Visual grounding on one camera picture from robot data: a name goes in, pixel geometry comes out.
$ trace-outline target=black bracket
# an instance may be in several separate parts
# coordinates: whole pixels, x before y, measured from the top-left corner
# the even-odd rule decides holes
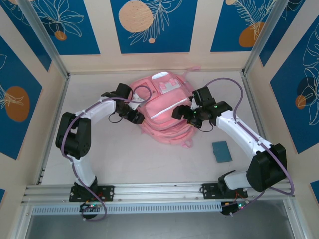
[[[248,198],[248,194],[243,191],[243,188],[222,193],[218,188],[218,183],[204,183],[200,188],[200,192],[204,195],[204,199],[235,199],[237,194],[243,198]]]
[[[114,186],[97,186],[96,195],[98,195],[104,202],[112,202],[114,197]],[[78,186],[73,186],[70,192],[69,202],[98,202],[94,197],[87,198],[78,190]]]

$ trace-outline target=white floor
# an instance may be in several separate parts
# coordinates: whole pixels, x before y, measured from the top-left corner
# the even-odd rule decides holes
[[[115,90],[119,82],[130,83],[147,75],[150,74],[73,75],[62,113],[87,108],[102,93]],[[243,85],[239,72],[191,72],[187,75],[196,89],[217,77],[233,78]],[[224,100],[232,107],[235,107],[240,97],[238,87],[232,82],[219,81],[209,88],[216,101]],[[246,95],[237,115],[249,127],[257,130]],[[117,184],[216,181],[228,171],[248,168],[249,160],[242,149],[217,128],[210,133],[198,132],[193,141],[194,147],[191,149],[160,144],[141,134],[137,125],[126,120],[112,124],[105,118],[92,129],[89,152],[92,170],[99,183]],[[217,141],[227,141],[232,162],[216,162],[212,143]],[[42,184],[73,184],[74,179],[71,166],[55,147],[54,139]]]

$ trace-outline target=pink backpack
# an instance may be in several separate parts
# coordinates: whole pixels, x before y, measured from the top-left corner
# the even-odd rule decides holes
[[[192,96],[194,88],[185,76],[188,71],[196,69],[200,67],[190,68],[183,75],[164,71],[130,84],[133,90],[137,86],[144,85],[152,91],[152,97],[148,102],[137,108],[145,117],[140,125],[142,133],[150,135],[161,143],[192,147],[191,138],[197,129],[187,124],[186,120],[177,120],[171,115],[176,106],[191,105],[189,97]],[[149,96],[149,91],[145,87],[139,87],[135,93],[142,99]]]

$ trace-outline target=purple cable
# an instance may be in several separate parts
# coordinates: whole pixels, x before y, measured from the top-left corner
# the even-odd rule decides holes
[[[241,94],[240,94],[240,99],[239,99],[239,101],[238,101],[238,103],[236,104],[235,109],[234,109],[234,119],[237,120],[236,112],[237,112],[237,110],[238,110],[238,107],[239,107],[241,101],[243,100],[244,90],[243,90],[243,88],[241,87],[241,85],[240,85],[237,81],[235,81],[235,80],[233,80],[233,79],[231,79],[231,78],[227,78],[227,77],[220,77],[220,78],[216,78],[216,79],[214,79],[214,80],[211,80],[211,81],[208,82],[205,86],[208,86],[209,84],[211,84],[211,83],[213,83],[213,82],[215,82],[215,81],[219,81],[219,80],[228,80],[228,81],[234,82],[234,83],[239,87],[239,89],[240,89],[240,93],[241,93]],[[245,130],[256,142],[259,141],[258,138],[255,137],[243,124],[241,124],[240,122],[237,122],[237,123],[238,123],[238,125],[239,125],[243,130]],[[286,176],[286,177],[288,178],[288,180],[289,180],[290,187],[291,187],[291,191],[290,191],[289,193],[287,193],[287,192],[282,191],[282,190],[280,190],[280,189],[278,189],[278,188],[273,188],[273,187],[270,187],[270,188],[271,188],[272,190],[275,190],[275,191],[277,191],[277,192],[279,192],[279,193],[282,193],[282,194],[285,194],[285,195],[293,195],[294,192],[295,192],[295,186],[294,186],[294,183],[293,183],[293,180],[292,180],[290,174],[289,174],[288,171],[285,169],[285,167],[282,165],[282,163],[279,161],[279,159],[272,153],[272,151],[270,151],[263,143],[261,143],[260,145],[270,154],[270,156],[275,160],[275,162],[279,165],[279,167],[281,168],[281,170],[284,172],[285,176]],[[254,199],[253,201],[251,201],[249,204],[251,204],[251,203],[257,201],[264,193],[265,193],[265,191],[263,191],[257,198],[255,198],[255,199]]]
[[[110,97],[110,98],[103,99],[102,102],[109,101],[109,100],[123,100],[123,101],[127,101],[127,102],[132,102],[132,103],[145,103],[145,102],[147,102],[147,101],[152,97],[152,91],[151,91],[150,88],[147,87],[147,86],[137,86],[137,87],[134,89],[133,92],[135,92],[135,90],[136,90],[137,88],[139,88],[139,87],[145,87],[145,88],[147,88],[148,91],[150,92],[150,96],[149,96],[146,100],[144,100],[144,101],[139,102],[139,101],[128,100],[128,99],[125,99],[125,98],[122,98],[122,97]],[[69,134],[69,132],[70,132],[72,126],[75,124],[75,122],[76,122],[82,115],[84,115],[87,111],[93,109],[94,107],[98,106],[98,105],[101,104],[102,102],[101,102],[101,101],[98,101],[98,102],[94,103],[93,105],[91,105],[90,107],[88,107],[87,109],[85,109],[83,112],[81,112],[77,117],[75,117],[75,119],[71,122],[71,124],[69,125],[69,127],[67,128],[67,130],[66,130],[66,132],[65,132],[65,134],[64,134],[63,141],[62,141],[62,146],[61,146],[62,156],[65,157],[65,158],[67,158],[67,159],[70,161],[70,163],[72,164],[72,170],[73,170],[73,173],[74,173],[76,179],[82,184],[82,186],[83,186],[87,191],[89,191],[89,192],[102,204],[102,206],[103,206],[103,208],[104,208],[104,210],[105,210],[105,213],[104,213],[103,217],[101,217],[101,218],[99,218],[99,219],[89,219],[89,220],[87,220],[87,221],[89,221],[89,222],[98,222],[98,221],[103,220],[103,219],[106,217],[107,208],[106,208],[104,202],[102,201],[102,199],[101,199],[100,197],[98,197],[98,196],[97,196],[88,186],[86,186],[86,185],[83,183],[83,181],[79,178],[79,175],[77,174],[76,169],[75,169],[75,166],[74,166],[74,163],[73,163],[73,159],[70,158],[68,155],[65,154],[65,152],[64,152],[64,147],[65,147],[66,138],[67,138],[67,136],[68,136],[68,134]],[[86,208],[82,211],[82,214],[81,214],[81,216],[82,216],[82,218],[83,218],[84,220],[86,220],[86,219],[84,218],[84,216],[83,216],[83,214],[84,214],[85,211],[86,211]]]

